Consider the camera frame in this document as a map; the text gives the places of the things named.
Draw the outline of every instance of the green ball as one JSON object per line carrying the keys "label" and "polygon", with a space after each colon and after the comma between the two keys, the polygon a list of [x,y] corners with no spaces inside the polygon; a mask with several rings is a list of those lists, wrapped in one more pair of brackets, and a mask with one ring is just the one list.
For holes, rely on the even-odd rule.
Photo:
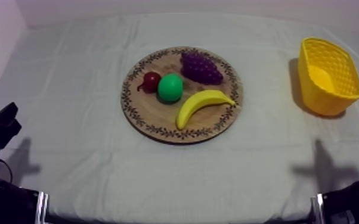
{"label": "green ball", "polygon": [[157,88],[159,97],[167,102],[174,102],[181,98],[183,91],[182,79],[177,74],[162,77]]}

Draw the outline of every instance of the purple grapes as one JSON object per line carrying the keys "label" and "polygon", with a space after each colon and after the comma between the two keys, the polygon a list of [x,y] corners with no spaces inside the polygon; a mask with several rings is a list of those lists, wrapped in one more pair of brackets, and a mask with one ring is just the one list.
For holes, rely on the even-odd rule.
{"label": "purple grapes", "polygon": [[220,85],[223,79],[217,66],[199,52],[181,54],[182,74],[195,82],[205,85]]}

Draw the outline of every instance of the toy fruit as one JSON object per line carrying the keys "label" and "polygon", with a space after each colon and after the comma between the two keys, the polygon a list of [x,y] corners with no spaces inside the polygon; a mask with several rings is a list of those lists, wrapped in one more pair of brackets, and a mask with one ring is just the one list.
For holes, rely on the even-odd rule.
{"label": "toy fruit", "polygon": [[157,87],[159,86],[159,82],[162,78],[159,74],[155,72],[148,72],[143,76],[143,83],[138,86],[138,91],[140,88],[143,89],[148,94],[153,92],[157,92]]}
{"label": "toy fruit", "polygon": [[159,82],[157,93],[165,102],[175,102],[182,96],[182,79],[177,74],[168,74]]}
{"label": "toy fruit", "polygon": [[235,104],[233,100],[229,99],[229,97],[219,90],[205,90],[193,94],[185,101],[178,113],[176,120],[177,128],[182,130],[188,123],[192,114],[200,108],[224,103],[228,103],[230,105]]}
{"label": "toy fruit", "polygon": [[197,51],[181,54],[182,74],[195,82],[220,85],[223,79],[217,66],[208,57]]}

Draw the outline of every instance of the yellow basket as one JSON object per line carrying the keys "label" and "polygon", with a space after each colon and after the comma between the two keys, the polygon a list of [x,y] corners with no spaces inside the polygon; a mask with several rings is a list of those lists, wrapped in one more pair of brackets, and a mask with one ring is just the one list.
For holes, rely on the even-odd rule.
{"label": "yellow basket", "polygon": [[302,97],[313,112],[337,115],[359,99],[359,75],[351,56],[339,46],[306,38],[298,61]]}

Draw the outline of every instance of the banana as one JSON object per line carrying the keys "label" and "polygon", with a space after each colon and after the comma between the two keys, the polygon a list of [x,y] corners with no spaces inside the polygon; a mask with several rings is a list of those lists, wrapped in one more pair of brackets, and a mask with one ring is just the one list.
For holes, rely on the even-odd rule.
{"label": "banana", "polygon": [[218,105],[228,103],[234,105],[235,102],[227,97],[219,90],[204,90],[197,92],[189,97],[182,105],[176,120],[176,125],[179,130],[182,130],[188,123],[189,118],[197,110],[209,105]]}

